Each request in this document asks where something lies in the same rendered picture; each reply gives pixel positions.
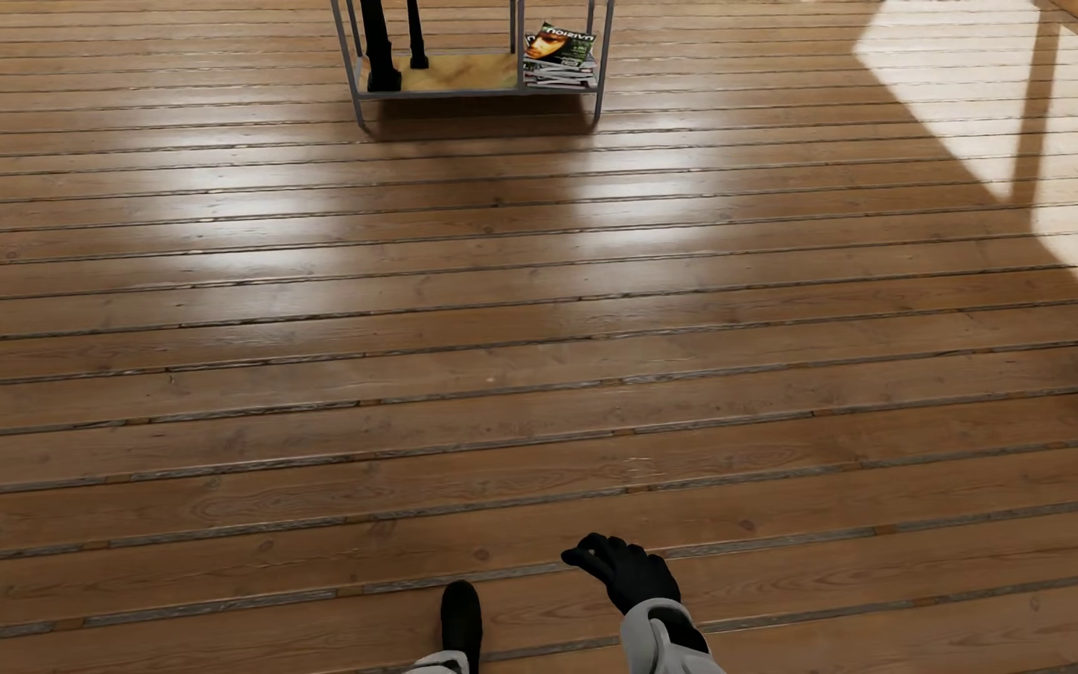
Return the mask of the stack of magazines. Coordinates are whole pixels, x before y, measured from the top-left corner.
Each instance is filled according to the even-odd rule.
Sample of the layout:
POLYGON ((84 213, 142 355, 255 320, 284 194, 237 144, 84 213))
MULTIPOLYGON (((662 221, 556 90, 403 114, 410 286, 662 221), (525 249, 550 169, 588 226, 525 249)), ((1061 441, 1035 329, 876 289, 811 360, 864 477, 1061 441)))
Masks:
POLYGON ((596 35, 543 24, 525 36, 523 84, 529 90, 592 90, 598 74, 595 43, 596 35))

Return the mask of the black left robot foot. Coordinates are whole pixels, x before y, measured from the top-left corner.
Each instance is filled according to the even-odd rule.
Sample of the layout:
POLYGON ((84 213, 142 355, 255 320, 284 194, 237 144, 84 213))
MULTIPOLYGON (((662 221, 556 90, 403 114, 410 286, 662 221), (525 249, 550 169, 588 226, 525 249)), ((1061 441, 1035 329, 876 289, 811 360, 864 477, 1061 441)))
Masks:
POLYGON ((440 608, 441 665, 455 674, 479 674, 484 638, 482 604, 465 579, 444 588, 440 608))

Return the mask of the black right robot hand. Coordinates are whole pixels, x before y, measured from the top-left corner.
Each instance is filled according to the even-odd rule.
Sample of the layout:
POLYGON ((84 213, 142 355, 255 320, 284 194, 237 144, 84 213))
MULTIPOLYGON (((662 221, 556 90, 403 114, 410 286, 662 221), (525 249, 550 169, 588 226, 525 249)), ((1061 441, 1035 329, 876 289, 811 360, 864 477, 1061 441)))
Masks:
POLYGON ((620 537, 591 532, 563 550, 561 561, 599 580, 608 600, 623 615, 651 600, 681 603, 681 588, 666 560, 620 537))

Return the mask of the grey metal shelf unit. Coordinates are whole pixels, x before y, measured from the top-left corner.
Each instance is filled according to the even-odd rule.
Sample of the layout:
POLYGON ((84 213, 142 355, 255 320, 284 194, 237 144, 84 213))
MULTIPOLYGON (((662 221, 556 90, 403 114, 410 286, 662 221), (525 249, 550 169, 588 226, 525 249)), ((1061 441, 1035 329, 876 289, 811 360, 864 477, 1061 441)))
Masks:
POLYGON ((592 90, 529 90, 523 84, 522 53, 525 47, 526 0, 508 0, 510 25, 509 46, 503 53, 470 52, 437 54, 429 57, 428 69, 411 69, 399 64, 393 52, 393 66, 401 73, 401 90, 396 92, 367 91, 367 37, 359 0, 329 0, 342 61, 350 91, 354 121, 362 130, 370 130, 363 104, 369 100, 474 99, 474 97, 526 97, 591 95, 594 99, 593 124, 603 114, 606 72, 616 0, 586 0, 586 35, 596 35, 595 57, 598 61, 596 85, 592 90))

